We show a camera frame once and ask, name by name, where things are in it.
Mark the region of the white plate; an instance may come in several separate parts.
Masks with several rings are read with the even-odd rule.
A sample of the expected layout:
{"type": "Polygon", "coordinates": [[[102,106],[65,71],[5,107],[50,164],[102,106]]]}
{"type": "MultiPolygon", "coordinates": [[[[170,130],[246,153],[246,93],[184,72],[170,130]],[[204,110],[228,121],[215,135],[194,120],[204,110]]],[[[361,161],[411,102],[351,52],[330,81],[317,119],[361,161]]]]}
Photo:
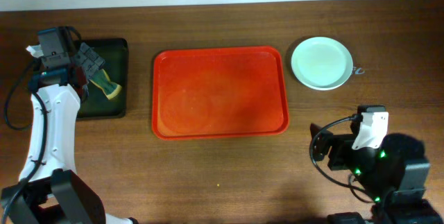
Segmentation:
{"type": "Polygon", "coordinates": [[[327,91],[336,89],[348,81],[352,75],[351,66],[312,65],[292,67],[295,77],[310,89],[327,91]]]}

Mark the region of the yellow green sponge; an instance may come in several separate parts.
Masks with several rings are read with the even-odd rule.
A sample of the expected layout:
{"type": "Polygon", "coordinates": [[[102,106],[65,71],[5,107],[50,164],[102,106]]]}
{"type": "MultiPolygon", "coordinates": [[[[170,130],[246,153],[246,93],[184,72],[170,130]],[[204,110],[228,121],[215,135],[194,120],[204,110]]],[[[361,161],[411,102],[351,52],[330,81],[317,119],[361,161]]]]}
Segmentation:
{"type": "Polygon", "coordinates": [[[122,90],[122,86],[112,82],[104,69],[98,70],[89,81],[96,85],[108,100],[115,98],[122,90]]]}

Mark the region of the light green plate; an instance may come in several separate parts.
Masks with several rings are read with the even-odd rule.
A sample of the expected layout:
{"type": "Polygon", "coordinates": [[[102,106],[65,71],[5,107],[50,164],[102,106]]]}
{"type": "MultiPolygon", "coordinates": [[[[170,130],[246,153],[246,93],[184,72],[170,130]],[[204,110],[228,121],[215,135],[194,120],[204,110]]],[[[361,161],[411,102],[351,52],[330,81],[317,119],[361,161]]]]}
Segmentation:
{"type": "Polygon", "coordinates": [[[327,65],[354,67],[352,55],[339,41],[329,37],[308,38],[294,49],[291,55],[292,67],[327,65]]]}

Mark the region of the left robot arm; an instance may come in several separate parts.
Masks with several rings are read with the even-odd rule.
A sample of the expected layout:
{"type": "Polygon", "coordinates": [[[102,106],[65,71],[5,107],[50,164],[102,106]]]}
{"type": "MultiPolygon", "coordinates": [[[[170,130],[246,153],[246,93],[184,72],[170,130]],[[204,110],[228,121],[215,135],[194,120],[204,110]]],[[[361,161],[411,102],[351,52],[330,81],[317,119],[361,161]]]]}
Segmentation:
{"type": "Polygon", "coordinates": [[[100,197],[77,175],[75,126],[88,84],[109,100],[121,85],[110,80],[105,60],[82,40],[73,26],[39,31],[39,43],[28,46],[34,73],[28,82],[33,122],[30,146],[17,184],[1,191],[1,222],[136,223],[133,217],[106,213],[100,197]]]}

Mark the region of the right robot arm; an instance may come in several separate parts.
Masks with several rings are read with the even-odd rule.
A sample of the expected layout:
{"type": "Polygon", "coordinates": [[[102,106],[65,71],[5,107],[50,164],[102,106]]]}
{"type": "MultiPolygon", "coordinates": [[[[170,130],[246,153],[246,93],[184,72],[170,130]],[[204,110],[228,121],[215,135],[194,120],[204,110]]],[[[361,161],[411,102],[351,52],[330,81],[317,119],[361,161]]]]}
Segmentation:
{"type": "Polygon", "coordinates": [[[370,204],[368,223],[442,223],[424,199],[430,163],[422,141],[388,132],[383,105],[360,105],[355,114],[320,127],[311,124],[309,157],[330,182],[370,204]]]}

